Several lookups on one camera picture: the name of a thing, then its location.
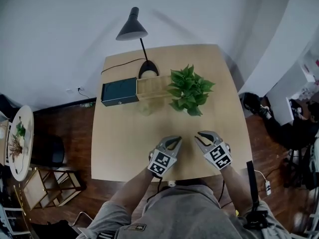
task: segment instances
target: black lamp shade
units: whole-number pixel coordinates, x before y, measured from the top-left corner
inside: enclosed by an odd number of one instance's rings
[[[148,35],[145,28],[138,21],[139,9],[133,7],[128,21],[122,27],[120,33],[116,37],[118,41],[128,41],[140,39]]]

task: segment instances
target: lamp stand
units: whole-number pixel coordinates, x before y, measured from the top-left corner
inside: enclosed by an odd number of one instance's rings
[[[140,41],[141,41],[141,45],[142,45],[142,48],[143,48],[143,51],[144,51],[144,55],[145,55],[146,61],[142,64],[142,66],[140,68],[139,79],[141,78],[142,74],[144,72],[146,72],[146,71],[153,71],[153,72],[156,73],[157,76],[160,75],[156,65],[152,61],[148,60],[148,57],[146,55],[146,51],[145,51],[145,48],[144,48],[144,44],[143,44],[143,41],[142,41],[141,38],[140,38]]]

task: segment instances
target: floor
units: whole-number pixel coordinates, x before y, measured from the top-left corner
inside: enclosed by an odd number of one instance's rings
[[[35,130],[43,131],[62,137],[68,164],[80,171],[81,179],[86,184],[86,190],[71,200],[67,205],[58,208],[35,209],[28,212],[33,223],[45,224],[61,219],[73,223],[80,211],[95,217],[101,205],[123,185],[121,182],[101,181],[91,179],[91,137],[94,107],[80,106],[64,108],[50,113],[35,115]],[[257,174],[260,197],[266,201],[275,217],[290,232],[302,232],[309,213],[314,208],[314,193],[305,189],[286,189],[283,187],[283,158],[287,150],[275,143],[267,134],[262,119],[251,116],[246,119],[256,170],[264,173],[271,182],[272,193],[266,197],[264,179]],[[204,179],[219,198],[222,187],[221,176]],[[142,214],[146,199],[157,190],[157,183],[152,183],[147,194],[140,202],[132,216],[136,220]],[[230,202],[225,190],[220,205]],[[232,204],[223,208],[234,213]],[[87,226],[89,220],[82,218],[80,224]]]

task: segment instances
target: gray shirt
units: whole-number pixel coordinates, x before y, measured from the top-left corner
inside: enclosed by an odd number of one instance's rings
[[[200,238],[291,238],[276,221],[267,204],[260,202],[258,210],[267,210],[269,227],[261,231],[247,230],[243,217],[229,216],[220,209],[213,191],[203,185],[175,186],[150,199],[143,215],[131,224],[125,208],[106,202],[87,229],[77,239],[200,239]]]

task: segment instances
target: round white table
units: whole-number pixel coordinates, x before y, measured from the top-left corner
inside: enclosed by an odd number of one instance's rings
[[[21,137],[20,144],[21,146],[26,147],[26,151],[23,154],[20,154],[18,157],[12,160],[10,154],[10,147],[8,146],[8,160],[11,173],[17,181],[23,181],[26,178],[26,175],[29,170],[31,154],[32,154],[32,145],[33,145],[33,135],[34,135],[34,119],[33,112],[29,106],[23,106],[15,115],[13,122],[11,124],[10,134],[8,138],[8,143],[12,142],[13,136],[16,134],[16,125],[22,122],[23,126],[26,129],[25,140]]]

